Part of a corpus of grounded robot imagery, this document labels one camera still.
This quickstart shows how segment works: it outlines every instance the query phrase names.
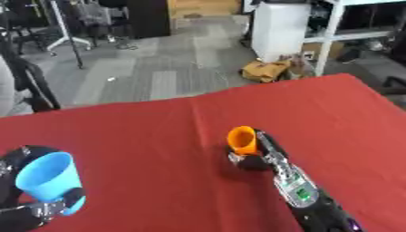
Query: white box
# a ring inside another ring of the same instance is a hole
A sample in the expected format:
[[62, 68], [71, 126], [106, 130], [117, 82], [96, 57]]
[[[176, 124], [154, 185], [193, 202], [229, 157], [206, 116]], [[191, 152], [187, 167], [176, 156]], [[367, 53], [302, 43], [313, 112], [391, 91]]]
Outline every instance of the white box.
[[300, 53], [310, 16], [309, 4], [266, 4], [256, 10], [252, 48], [265, 63]]

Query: orange cup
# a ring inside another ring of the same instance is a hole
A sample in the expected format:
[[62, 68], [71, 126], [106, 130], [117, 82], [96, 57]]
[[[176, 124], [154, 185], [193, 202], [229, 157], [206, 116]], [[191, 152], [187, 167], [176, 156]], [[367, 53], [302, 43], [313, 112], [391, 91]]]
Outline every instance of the orange cup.
[[228, 133], [227, 142], [237, 155], [256, 154], [256, 132], [251, 127], [235, 127]]

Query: table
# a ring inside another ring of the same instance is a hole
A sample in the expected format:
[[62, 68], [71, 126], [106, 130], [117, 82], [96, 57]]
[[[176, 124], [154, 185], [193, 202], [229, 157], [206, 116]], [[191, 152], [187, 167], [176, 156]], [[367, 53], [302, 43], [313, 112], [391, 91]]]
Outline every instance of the table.
[[0, 150], [75, 158], [87, 203], [39, 232], [300, 231], [270, 173], [227, 160], [239, 125], [274, 135], [368, 231], [406, 228], [405, 112], [348, 74], [3, 118]]
[[324, 0], [324, 1], [333, 4], [333, 11], [330, 14], [329, 23], [325, 30], [324, 36], [304, 39], [305, 43], [315, 43], [315, 42], [323, 43], [322, 50], [320, 51], [320, 55], [317, 61], [317, 65], [315, 67], [315, 74], [317, 76], [322, 75], [324, 72], [324, 67], [327, 62], [332, 42], [384, 37], [392, 32], [392, 31], [367, 31], [352, 34], [336, 34], [337, 27], [344, 14], [346, 6], [397, 3], [404, 2], [405, 0]]

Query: shelf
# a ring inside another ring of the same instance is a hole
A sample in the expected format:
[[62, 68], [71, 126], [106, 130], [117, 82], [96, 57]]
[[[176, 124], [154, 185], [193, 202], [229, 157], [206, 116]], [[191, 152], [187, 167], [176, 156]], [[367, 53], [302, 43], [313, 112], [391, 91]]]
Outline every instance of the shelf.
[[[333, 37], [333, 41], [345, 41], [345, 40], [362, 40], [362, 39], [369, 39], [369, 38], [379, 38], [385, 37], [390, 34], [392, 30], [389, 28], [385, 28], [385, 30], [345, 30], [339, 32], [339, 34]], [[316, 37], [308, 37], [304, 39], [304, 43], [322, 43], [324, 42], [325, 37], [323, 36], [316, 36]]]

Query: cardboard box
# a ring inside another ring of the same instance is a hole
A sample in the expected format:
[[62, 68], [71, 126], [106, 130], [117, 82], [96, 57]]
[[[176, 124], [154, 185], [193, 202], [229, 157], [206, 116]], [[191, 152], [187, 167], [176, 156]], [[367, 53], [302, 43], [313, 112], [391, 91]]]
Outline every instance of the cardboard box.
[[[331, 59], [337, 58], [341, 54], [343, 47], [344, 43], [333, 42], [328, 57]], [[321, 50], [322, 43], [305, 43], [302, 47], [302, 54], [307, 60], [317, 60]]]

